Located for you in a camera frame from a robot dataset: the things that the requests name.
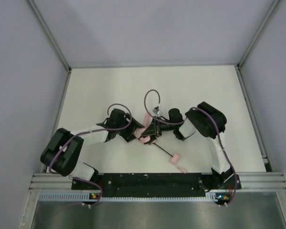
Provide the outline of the pink and black folding umbrella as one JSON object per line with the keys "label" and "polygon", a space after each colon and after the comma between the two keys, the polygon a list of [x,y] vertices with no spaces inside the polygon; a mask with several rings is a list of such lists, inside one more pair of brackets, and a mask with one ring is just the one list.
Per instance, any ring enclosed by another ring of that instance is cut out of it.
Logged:
{"label": "pink and black folding umbrella", "polygon": [[171,157],[170,163],[176,167],[180,172],[186,174],[187,171],[185,168],[182,168],[178,165],[178,160],[180,159],[180,155],[178,153],[175,153],[174,155],[170,154],[168,151],[166,151],[164,148],[156,144],[155,140],[152,140],[151,136],[143,136],[143,132],[147,129],[148,125],[151,123],[150,122],[150,116],[145,113],[144,120],[143,120],[143,128],[137,128],[134,131],[134,136],[139,139],[143,144],[148,144],[148,145],[154,145],[158,147],[160,150],[164,151],[166,154],[168,154]]}

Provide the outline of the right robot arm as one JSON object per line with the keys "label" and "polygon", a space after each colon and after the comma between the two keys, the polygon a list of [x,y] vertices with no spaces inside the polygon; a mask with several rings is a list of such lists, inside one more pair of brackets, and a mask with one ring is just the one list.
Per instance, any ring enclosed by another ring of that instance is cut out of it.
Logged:
{"label": "right robot arm", "polygon": [[162,135],[162,132],[172,131],[179,140],[186,140],[196,132],[200,133],[208,141],[212,159],[211,183],[218,187],[233,174],[230,162],[227,159],[223,144],[225,115],[206,102],[200,103],[195,109],[190,109],[183,118],[179,109],[172,108],[168,112],[169,118],[154,116],[150,125],[141,134],[141,137],[150,140],[148,144]]}

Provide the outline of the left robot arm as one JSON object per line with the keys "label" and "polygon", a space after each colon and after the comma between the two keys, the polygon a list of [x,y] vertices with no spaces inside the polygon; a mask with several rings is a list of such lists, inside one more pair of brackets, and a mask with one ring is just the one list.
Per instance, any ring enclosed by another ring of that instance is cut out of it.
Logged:
{"label": "left robot arm", "polygon": [[93,127],[77,131],[59,128],[41,154],[40,161],[50,172],[91,181],[98,172],[79,160],[82,148],[108,142],[117,135],[130,142],[136,138],[134,133],[139,128],[144,128],[144,125],[129,113],[115,108],[109,117]]}

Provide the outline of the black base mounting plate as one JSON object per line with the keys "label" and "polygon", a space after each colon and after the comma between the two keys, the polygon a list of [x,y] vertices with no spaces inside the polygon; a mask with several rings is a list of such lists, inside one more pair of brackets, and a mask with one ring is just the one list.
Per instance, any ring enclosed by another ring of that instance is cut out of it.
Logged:
{"label": "black base mounting plate", "polygon": [[104,173],[92,181],[107,197],[201,197],[211,190],[241,188],[231,176],[221,187],[211,183],[209,173]]}

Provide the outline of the aluminium frame rail front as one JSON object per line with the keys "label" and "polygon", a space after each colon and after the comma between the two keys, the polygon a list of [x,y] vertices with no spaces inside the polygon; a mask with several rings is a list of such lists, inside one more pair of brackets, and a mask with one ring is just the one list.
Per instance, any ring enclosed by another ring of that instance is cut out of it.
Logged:
{"label": "aluminium frame rail front", "polygon": [[[286,179],[282,172],[239,173],[241,191],[286,191]],[[34,174],[29,191],[71,191],[72,180],[50,173]]]}

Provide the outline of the aluminium frame post left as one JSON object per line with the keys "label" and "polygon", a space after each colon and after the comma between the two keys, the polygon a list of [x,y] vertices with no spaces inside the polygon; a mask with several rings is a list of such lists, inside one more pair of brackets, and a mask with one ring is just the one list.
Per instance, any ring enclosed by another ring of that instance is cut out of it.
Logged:
{"label": "aluminium frame post left", "polygon": [[36,2],[34,0],[25,0],[25,2],[28,4],[31,12],[33,13],[34,17],[36,18],[43,34],[45,35],[46,39],[48,40],[51,48],[55,52],[55,55],[63,65],[64,69],[67,73],[71,71],[71,67],[69,66],[66,58],[64,57],[61,48],[59,47],[57,41],[55,40],[52,32],[50,31],[49,26],[47,25],[41,11],[39,10]]}

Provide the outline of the aluminium frame post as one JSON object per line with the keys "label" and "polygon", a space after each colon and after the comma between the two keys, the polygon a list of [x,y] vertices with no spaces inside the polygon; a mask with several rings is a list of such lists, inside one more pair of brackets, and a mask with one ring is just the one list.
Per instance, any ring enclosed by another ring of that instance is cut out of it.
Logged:
{"label": "aluminium frame post", "polygon": [[52,32],[50,31],[49,26],[47,25],[41,11],[39,10],[36,2],[34,0],[25,0],[25,2],[28,4],[31,12],[33,13],[34,17],[36,18],[43,34],[45,35],[46,39],[48,40],[51,48],[55,52],[55,55],[63,65],[64,69],[67,73],[71,71],[71,67],[69,66],[66,58],[64,57],[61,48],[59,47],[57,41],[55,40]]}
{"label": "aluminium frame post", "polygon": [[262,38],[265,30],[267,29],[268,25],[270,24],[272,18],[276,14],[277,10],[279,9],[280,5],[282,3],[282,0],[273,0],[271,2],[271,5],[269,9],[266,12],[266,15],[264,16],[263,20],[259,24],[257,30],[254,33],[254,36],[252,37],[251,41],[249,42],[249,45],[245,49],[244,54],[242,55],[239,63],[236,65],[236,69],[239,71],[244,66],[246,61],[248,60],[249,56],[253,52],[254,48],[258,44],[259,40]]}

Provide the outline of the aluminium frame post right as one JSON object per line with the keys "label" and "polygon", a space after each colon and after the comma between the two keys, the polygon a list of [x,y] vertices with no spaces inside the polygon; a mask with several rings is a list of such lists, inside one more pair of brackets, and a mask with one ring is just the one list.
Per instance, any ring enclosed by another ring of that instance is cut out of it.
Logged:
{"label": "aluminium frame post right", "polygon": [[273,0],[271,2],[271,5],[269,9],[266,12],[266,15],[264,16],[263,20],[259,24],[257,30],[254,33],[254,36],[252,37],[251,41],[249,42],[249,45],[245,49],[244,54],[242,55],[239,63],[236,65],[236,69],[239,71],[244,66],[246,61],[248,60],[249,56],[253,52],[254,48],[258,44],[259,40],[262,38],[265,30],[267,29],[268,25],[270,24],[272,18],[276,14],[277,10],[279,9],[280,5],[282,3],[282,0]]}

